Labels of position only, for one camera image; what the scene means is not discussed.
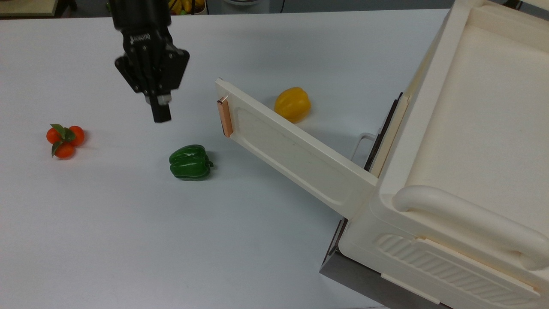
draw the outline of robotic arm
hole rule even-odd
[[[136,92],[142,92],[154,122],[171,120],[171,91],[179,88],[189,53],[175,47],[166,0],[110,0],[114,28],[124,36],[124,55],[116,68]]]

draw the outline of open door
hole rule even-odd
[[[216,81],[225,136],[351,219],[377,178],[230,83]]]

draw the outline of tabletop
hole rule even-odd
[[[111,19],[0,21],[0,307],[379,306],[318,273],[340,217],[224,137],[214,82],[269,107],[302,87],[298,126],[349,156],[446,13],[174,17],[191,59],[164,124],[114,67]],[[50,123],[86,130],[71,160],[51,158]],[[171,175],[188,144],[209,151],[208,180]]]

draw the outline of green leaf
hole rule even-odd
[[[74,132],[71,129],[65,128],[65,141],[72,142],[74,141],[75,138],[76,138],[76,134],[74,134]]]
[[[65,128],[60,125],[60,124],[50,124],[52,126],[52,128],[54,128],[57,133],[59,133],[59,135],[61,136],[61,139],[64,140],[65,139]]]
[[[57,151],[57,148],[59,148],[59,146],[61,146],[61,144],[63,144],[62,141],[58,141],[58,142],[55,142],[53,145],[52,145],[52,158],[53,156],[55,155],[55,152]]]

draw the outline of white handle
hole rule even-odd
[[[393,207],[400,212],[421,209],[488,235],[502,247],[519,251],[520,262],[528,270],[549,266],[549,239],[545,235],[444,190],[408,186],[393,197]]]

